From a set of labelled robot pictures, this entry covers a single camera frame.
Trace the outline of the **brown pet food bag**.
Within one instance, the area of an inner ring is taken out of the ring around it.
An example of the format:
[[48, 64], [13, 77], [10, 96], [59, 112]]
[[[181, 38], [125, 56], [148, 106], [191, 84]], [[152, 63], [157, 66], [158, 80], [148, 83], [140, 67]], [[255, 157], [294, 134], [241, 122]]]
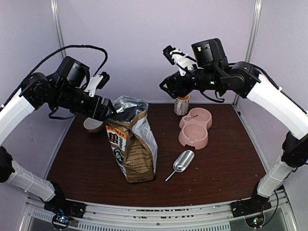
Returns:
[[148, 122], [148, 103], [122, 95], [113, 106], [117, 114], [105, 122], [113, 155], [128, 183], [155, 178], [158, 146]]

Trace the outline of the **pink double pet bowl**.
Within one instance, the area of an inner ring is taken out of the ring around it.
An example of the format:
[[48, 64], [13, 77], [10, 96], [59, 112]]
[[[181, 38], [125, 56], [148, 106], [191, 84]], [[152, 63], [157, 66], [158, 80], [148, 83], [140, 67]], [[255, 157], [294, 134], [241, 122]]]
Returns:
[[203, 149], [208, 144], [208, 130], [212, 126], [211, 113], [200, 107], [191, 109], [179, 123], [179, 142], [182, 146], [191, 146], [196, 150]]

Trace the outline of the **metal food scoop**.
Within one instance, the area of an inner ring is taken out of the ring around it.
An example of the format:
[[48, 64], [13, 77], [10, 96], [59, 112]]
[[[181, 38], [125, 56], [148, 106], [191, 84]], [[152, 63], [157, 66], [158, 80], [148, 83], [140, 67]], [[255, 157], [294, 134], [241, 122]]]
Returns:
[[186, 170], [191, 161], [194, 159], [194, 152], [192, 150], [186, 150], [182, 152], [179, 157], [173, 163], [173, 172], [165, 179], [168, 181], [174, 173], [181, 173]]

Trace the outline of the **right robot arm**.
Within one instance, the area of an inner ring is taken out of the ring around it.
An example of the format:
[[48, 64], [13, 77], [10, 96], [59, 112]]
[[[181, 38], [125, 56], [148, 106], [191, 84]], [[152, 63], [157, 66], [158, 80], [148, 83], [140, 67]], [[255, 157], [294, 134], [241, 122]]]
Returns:
[[246, 207], [257, 212], [288, 178], [308, 160], [308, 113], [273, 83], [267, 73], [254, 64], [213, 62], [208, 66], [176, 72], [159, 85], [173, 99], [193, 90], [215, 90], [219, 95], [232, 90], [261, 106], [288, 128], [282, 154], [270, 171], [255, 185]]

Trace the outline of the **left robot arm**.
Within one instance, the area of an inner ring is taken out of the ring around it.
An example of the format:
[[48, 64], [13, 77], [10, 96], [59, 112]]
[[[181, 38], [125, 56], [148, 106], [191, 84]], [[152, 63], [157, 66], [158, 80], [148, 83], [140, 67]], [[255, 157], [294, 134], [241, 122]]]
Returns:
[[[0, 107], [1, 145], [44, 105], [48, 105], [53, 113], [63, 108], [97, 121], [114, 115], [116, 110], [110, 99], [96, 94], [96, 90], [102, 89], [109, 79], [106, 72], [91, 76], [88, 66], [70, 56], [65, 57], [50, 75], [42, 72], [30, 74], [12, 98]], [[56, 183], [22, 167], [3, 146], [0, 148], [0, 181], [36, 195], [50, 203], [59, 214], [69, 210], [69, 202]]]

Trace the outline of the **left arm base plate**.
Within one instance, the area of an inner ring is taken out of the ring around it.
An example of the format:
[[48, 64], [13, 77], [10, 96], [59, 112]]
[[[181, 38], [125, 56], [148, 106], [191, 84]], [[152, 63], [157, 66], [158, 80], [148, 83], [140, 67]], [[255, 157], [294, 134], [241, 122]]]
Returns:
[[53, 212], [56, 215], [64, 215], [68, 218], [83, 218], [86, 204], [75, 201], [66, 201], [64, 205], [52, 202], [43, 202], [44, 209]]

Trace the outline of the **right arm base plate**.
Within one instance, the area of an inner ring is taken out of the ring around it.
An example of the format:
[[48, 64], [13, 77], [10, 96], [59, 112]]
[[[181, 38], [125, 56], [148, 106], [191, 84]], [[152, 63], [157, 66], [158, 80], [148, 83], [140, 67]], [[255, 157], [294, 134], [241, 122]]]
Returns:
[[230, 207], [233, 217], [237, 218], [254, 213], [260, 213], [264, 210], [272, 208], [272, 205], [268, 200], [250, 198], [232, 202]]

